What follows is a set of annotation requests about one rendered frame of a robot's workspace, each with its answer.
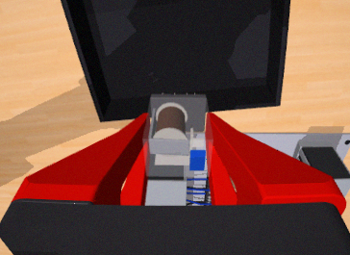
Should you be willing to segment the black tray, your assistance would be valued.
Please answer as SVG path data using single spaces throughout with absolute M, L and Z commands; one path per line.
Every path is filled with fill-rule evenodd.
M 61 0 L 100 122 L 151 94 L 206 94 L 209 112 L 281 106 L 290 0 Z

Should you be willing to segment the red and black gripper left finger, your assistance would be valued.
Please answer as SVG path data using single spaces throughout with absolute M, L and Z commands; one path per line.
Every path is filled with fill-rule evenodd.
M 25 177 L 12 202 L 30 198 L 145 205 L 146 117 L 144 113 L 120 131 Z

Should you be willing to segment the grey mounting plate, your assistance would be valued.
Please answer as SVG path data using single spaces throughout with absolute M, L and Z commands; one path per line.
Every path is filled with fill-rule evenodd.
M 342 160 L 350 148 L 350 133 L 244 133 L 283 153 L 293 156 L 298 141 L 329 141 Z M 187 187 L 205 188 L 206 180 L 187 181 Z M 205 194 L 187 194 L 191 201 L 204 201 Z

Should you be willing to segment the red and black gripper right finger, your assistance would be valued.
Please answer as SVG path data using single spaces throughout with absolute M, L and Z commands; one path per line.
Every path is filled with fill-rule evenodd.
M 343 214 L 346 200 L 332 176 L 241 133 L 214 113 L 210 121 L 212 205 L 329 202 Z

